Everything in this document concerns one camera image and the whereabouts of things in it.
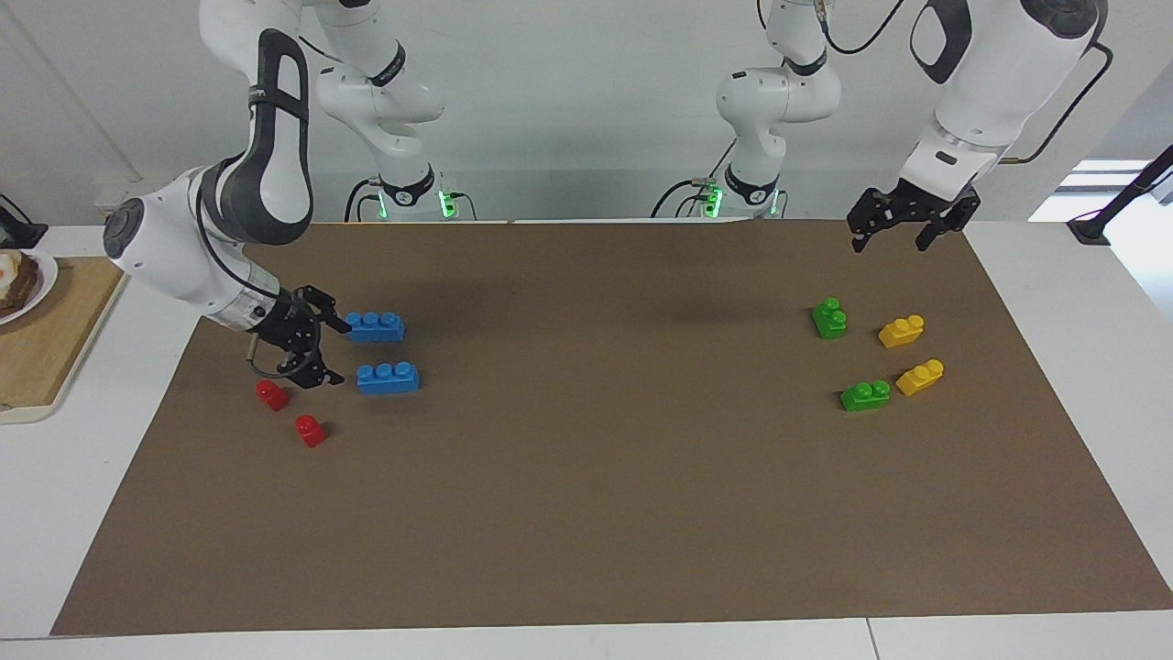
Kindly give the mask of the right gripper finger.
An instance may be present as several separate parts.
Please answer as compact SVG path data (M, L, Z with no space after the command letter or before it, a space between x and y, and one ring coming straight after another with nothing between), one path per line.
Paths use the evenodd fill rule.
M328 295L314 285L306 285L306 304L313 309L316 321L326 324L339 334L350 334L352 326L335 309L335 297Z
M320 351L286 352L278 365L278 376L292 381L298 388L308 390L323 385L343 385L346 380L339 372L331 370L323 362Z

